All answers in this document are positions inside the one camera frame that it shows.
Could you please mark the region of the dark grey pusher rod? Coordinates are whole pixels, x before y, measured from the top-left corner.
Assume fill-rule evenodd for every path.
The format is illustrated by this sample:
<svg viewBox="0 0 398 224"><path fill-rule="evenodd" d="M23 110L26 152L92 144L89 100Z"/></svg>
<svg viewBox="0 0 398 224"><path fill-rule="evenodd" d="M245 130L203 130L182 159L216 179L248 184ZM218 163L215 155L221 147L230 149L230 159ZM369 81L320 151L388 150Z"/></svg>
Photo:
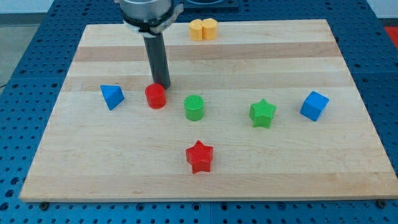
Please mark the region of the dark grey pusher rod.
<svg viewBox="0 0 398 224"><path fill-rule="evenodd" d="M145 37L144 43L153 82L162 85L166 90L170 87L171 81L163 34Z"/></svg>

